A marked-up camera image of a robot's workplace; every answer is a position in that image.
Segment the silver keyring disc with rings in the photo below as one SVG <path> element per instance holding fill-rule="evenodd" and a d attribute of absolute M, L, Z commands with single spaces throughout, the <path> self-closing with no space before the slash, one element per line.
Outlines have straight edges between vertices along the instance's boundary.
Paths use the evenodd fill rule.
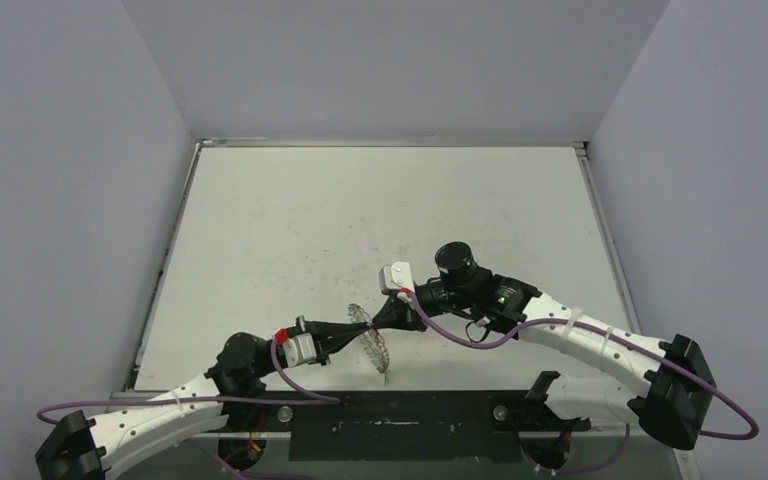
<path fill-rule="evenodd" d="M 371 327 L 366 334 L 358 337 L 365 354 L 379 374 L 390 373 L 390 355 L 383 336 L 372 326 L 370 315 L 358 304 L 350 303 L 348 317 L 353 323 L 368 322 Z"/>

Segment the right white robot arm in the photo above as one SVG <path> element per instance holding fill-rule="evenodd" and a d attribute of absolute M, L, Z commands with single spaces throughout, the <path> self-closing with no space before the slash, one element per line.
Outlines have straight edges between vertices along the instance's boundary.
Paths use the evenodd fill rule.
<path fill-rule="evenodd" d="M 423 331 L 429 320 L 454 315 L 477 322 L 499 339 L 553 349 L 598 370 L 577 378 L 544 372 L 525 402 L 528 421 L 548 429 L 556 422 L 590 419 L 636 423 L 669 447 L 691 450 L 703 434 L 716 382 L 700 345 L 616 328 L 567 306 L 524 281 L 481 267 L 470 246 L 450 242 L 435 254 L 438 276 L 414 281 L 407 262 L 379 271 L 388 300 L 374 316 L 378 328 Z"/>

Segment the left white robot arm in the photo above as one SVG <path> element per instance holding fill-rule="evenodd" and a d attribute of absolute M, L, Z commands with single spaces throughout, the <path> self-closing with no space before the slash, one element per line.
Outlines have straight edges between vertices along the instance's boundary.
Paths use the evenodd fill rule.
<path fill-rule="evenodd" d="M 270 339 L 231 335 L 206 372 L 148 400 L 114 401 L 112 411 L 88 416 L 83 405 L 65 405 L 67 415 L 35 454 L 43 479 L 116 479 L 163 450 L 227 426 L 242 431 L 270 404 L 264 377 L 297 366 L 328 363 L 372 326 L 306 322 L 298 318 Z"/>

